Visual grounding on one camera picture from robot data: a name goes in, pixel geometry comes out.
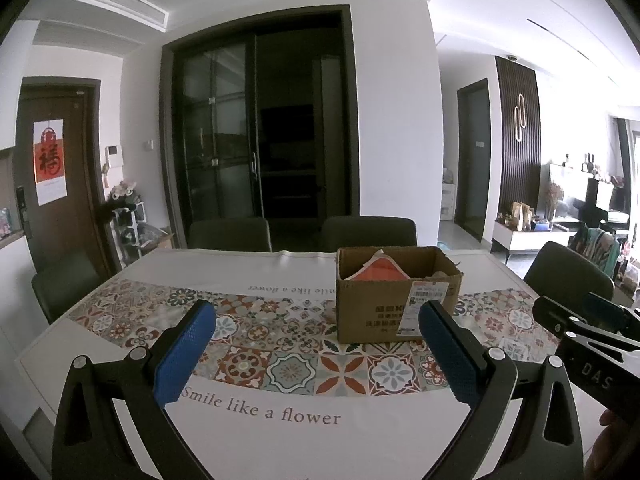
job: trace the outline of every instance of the chair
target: chair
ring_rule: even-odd
[[[540,296],[580,313],[588,292],[611,300],[611,278],[585,257],[555,242],[547,242],[533,260],[524,281]]]
[[[100,276],[83,251],[65,256],[31,279],[33,291],[49,323],[101,284]]]
[[[418,245],[415,223],[393,216],[332,216],[322,224],[320,247],[335,253],[340,247]]]
[[[189,229],[188,247],[270,253],[269,223],[264,218],[215,218],[194,222]]]

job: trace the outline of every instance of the white tablecloth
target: white tablecloth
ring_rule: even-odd
[[[450,251],[449,257],[465,275],[461,294],[507,288],[533,294],[485,251]],[[225,294],[331,299],[335,297],[335,255],[155,250],[118,278]],[[61,318],[20,355],[17,365],[37,392],[44,412],[55,421],[75,356],[87,354],[94,362],[104,362],[126,353]],[[449,389],[381,397],[320,397],[240,388],[197,376],[192,376],[188,387],[223,399],[218,407],[189,398],[167,406],[183,438],[216,480],[421,478],[468,413]],[[597,418],[602,407],[576,388],[574,394],[588,450],[600,431]],[[257,407],[257,415],[234,412],[236,401],[244,401],[245,409]],[[519,405],[512,401],[479,476],[494,468]],[[121,403],[118,410],[141,468],[158,476]],[[329,417],[319,418],[318,424],[313,422],[315,415]]]

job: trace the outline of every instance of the dark slatted wall panel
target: dark slatted wall panel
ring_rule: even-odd
[[[497,57],[502,105],[502,181],[499,212],[511,212],[513,202],[536,207],[540,189],[540,102],[536,73],[525,66]],[[527,125],[522,141],[516,140],[513,109],[518,94],[525,102]]]

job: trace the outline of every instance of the patterned table runner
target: patterned table runner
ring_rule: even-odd
[[[151,346],[198,299],[218,315],[216,332],[193,371],[224,383],[285,394],[380,396],[446,388],[424,341],[337,341],[334,300],[215,294],[114,280],[67,316],[123,348]],[[533,321],[533,298],[519,290],[460,296],[454,318],[481,343],[518,360],[542,362],[558,340]]]

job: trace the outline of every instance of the silver screw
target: silver screw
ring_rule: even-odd
[[[552,365],[553,368],[561,368],[562,359],[557,355],[552,355],[551,357],[549,357],[549,364]]]
[[[129,352],[129,357],[138,361],[140,359],[144,359],[146,356],[146,348],[143,346],[136,346],[131,352]]]
[[[489,357],[491,359],[495,359],[496,361],[501,361],[502,359],[504,359],[504,352],[501,348],[494,346],[493,348],[489,348]]]
[[[86,364],[86,357],[79,355],[74,359],[74,368],[82,368]]]

